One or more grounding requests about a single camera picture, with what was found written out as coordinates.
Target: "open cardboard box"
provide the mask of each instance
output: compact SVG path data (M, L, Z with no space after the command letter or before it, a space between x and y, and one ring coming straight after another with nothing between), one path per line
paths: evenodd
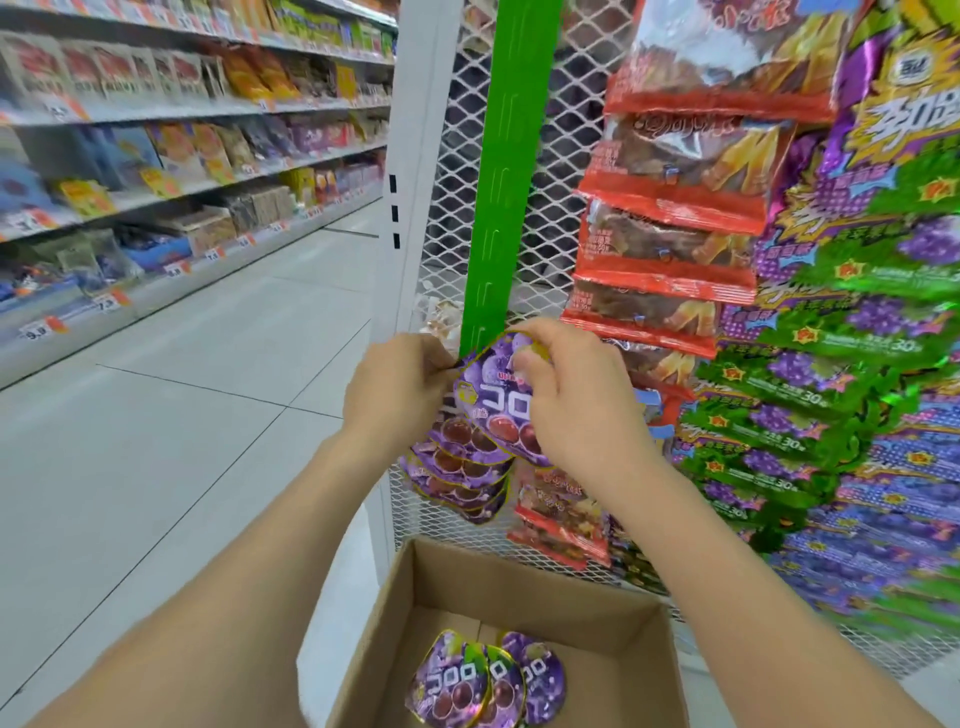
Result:
M481 643L508 630L547 642L566 671L550 728L686 728L666 607L457 546L413 539L373 605L327 728L420 728L404 698L441 631Z

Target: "snack package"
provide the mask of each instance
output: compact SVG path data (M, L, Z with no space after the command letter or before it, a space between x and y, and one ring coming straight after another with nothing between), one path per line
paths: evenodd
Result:
M437 412L437 419L426 436L427 440L443 452L469 463L509 465L514 458L506 450L497 447L483 430L464 416L457 408L457 401L452 393L444 397L444 403Z
M669 225L759 235L792 135L734 116L615 116L577 189Z
M490 671L490 700L480 713L476 726L482 728L518 728L523 719L527 691L520 665L506 650L485 644Z
M841 112L817 174L831 213L955 212L960 206L956 3L874 3L843 63Z
M148 124L146 130L167 172L182 182L207 179L200 155L182 124Z
M605 112L718 111L830 122L842 51L862 5L640 0Z
M507 532L507 540L520 546L529 546L574 571L587 568L587 555L582 549L563 539L554 538L544 529L520 519L517 519L517 523Z
M583 280L579 273L573 279L561 321L604 337L716 355L716 303L611 288Z
M533 389L514 372L514 353L524 347L546 358L529 336L508 331L464 367L453 392L457 406L498 447L543 468L550 462L530 422Z
M639 344L636 341L604 339L623 356L631 383L638 389L654 389L667 397L691 400L697 357L691 353Z
M490 698L483 645L445 630L430 647L407 689L404 705L431 728L468 728Z
M553 720L566 699L566 675L560 658L546 643L519 632L504 634L500 646L523 674L526 686L523 722L533 726Z
M753 303L753 244L749 235L674 228L594 200L580 226L577 272L635 291Z

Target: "floor tile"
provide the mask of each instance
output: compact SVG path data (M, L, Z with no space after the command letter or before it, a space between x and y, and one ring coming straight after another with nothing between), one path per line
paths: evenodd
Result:
M82 353L99 364L288 404L370 319L367 294L240 271Z
M352 212L347 217L342 217L336 222L330 223L327 229L379 236L383 227L390 224L387 215L387 203L381 198L375 203L370 203L366 207L361 207L356 212Z
M282 410L74 359L0 411L2 704Z
M291 402L291 406L333 417L344 416L344 394L370 343L370 324L350 339L324 370Z
M27 683L23 692L0 711L0 728L17 728L32 717L72 685L106 647L190 580L267 506L306 465L317 445L339 426L340 422L332 418L297 410L283 412ZM343 598L359 598L363 588L369 589L371 584L376 593L372 565L365 578L360 571L366 564L354 557L361 546L356 543L357 532L362 531L365 523L361 514L344 539L341 551L346 552L338 554L334 562L322 604L340 609L344 606ZM350 623L350 614L330 615L329 608L324 606L318 614L334 619L338 626ZM348 633L337 639L342 641L346 636ZM351 647L344 652L338 647L331 654L338 661L348 660L352 650Z
M350 232L320 230L258 260L247 270L260 276L370 293L380 241Z

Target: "candy package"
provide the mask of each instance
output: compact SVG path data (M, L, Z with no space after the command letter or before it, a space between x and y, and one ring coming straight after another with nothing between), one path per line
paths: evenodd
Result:
M874 3L841 71L816 199L830 213L955 212L960 206L960 9Z
M742 117L615 116L578 190L669 225L759 235L792 135Z
M407 689L404 705L431 728L468 728L490 699L483 645L441 632Z
M604 337L716 355L716 303L610 288L579 274L574 281L561 321Z
M842 51L862 5L640 0L605 111L832 121Z
M542 725L553 720L566 699L566 674L557 653L546 643L519 632L507 632L500 646L519 666L526 686L523 723Z
M753 303L752 247L748 235L672 228L594 200L580 227L577 273L635 291ZM730 265L711 263L718 259Z
M508 331L464 367L453 392L457 406L498 447L543 468L550 461L530 422L533 389L514 371L514 353L524 347L546 358L529 336Z

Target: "shelf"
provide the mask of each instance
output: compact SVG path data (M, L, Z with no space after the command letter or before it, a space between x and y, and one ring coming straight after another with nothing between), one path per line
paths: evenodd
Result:
M371 152L374 149L381 149L387 145L387 140L372 141L367 144L359 144L353 147L339 147L331 149L328 152L315 157L302 158L284 158L272 160L268 165L261 166L259 169L251 170L250 174L235 174L235 179L226 184L220 184L214 180L204 180L203 182L184 183L181 186L180 195L172 197L160 197L148 190L137 190L131 192L113 192L110 198L116 207L116 211L109 215L103 215L94 218L81 218L76 212L68 207L60 207L54 211L34 211L23 210L7 216L3 223L0 223L0 242L9 240L20 240L34 235L41 235L45 232L63 230L78 225L84 225L93 220L103 220L113 215L123 212L130 212L135 209L142 209L151 205L157 205L167 200L175 200L190 195L196 195L200 192L208 192L211 189L220 189L229 187L232 184L256 180L262 177L270 177L279 174L288 169L299 169L300 167L309 167L332 159L340 159L351 155Z
M334 5L354 5L347 0L332 1ZM130 0L0 0L0 9L2 8L19 8L55 15L97 18L112 23L160 28L191 36L214 37L218 40L227 40L233 43L247 43L248 45L259 45L265 48L300 51L313 56L324 56L343 61L394 65L393 58L371 51L357 51L331 45L322 46L312 40L304 40L282 33L258 31L246 26L234 26L229 14L223 11L218 11L213 15L197 15L192 12L173 12L152 5L140 5L130 2Z
M149 316L164 306L349 215L380 198L381 183L350 193L340 202L313 207L220 247L209 258L168 266L166 276L152 276L124 290L109 291L86 306L50 320L4 326L0 317L0 389Z
M104 105L101 108L87 107L84 116L71 111L69 114L53 113L41 110L0 111L0 124L10 127L50 127L67 124L108 124L127 121L150 121L154 119L190 119L211 116L245 116L261 113L297 113L302 111L340 111L357 109L385 109L391 104L389 96L371 97L358 101L350 99L330 99L286 104L254 104L235 100L233 103L145 107L143 109L121 109Z

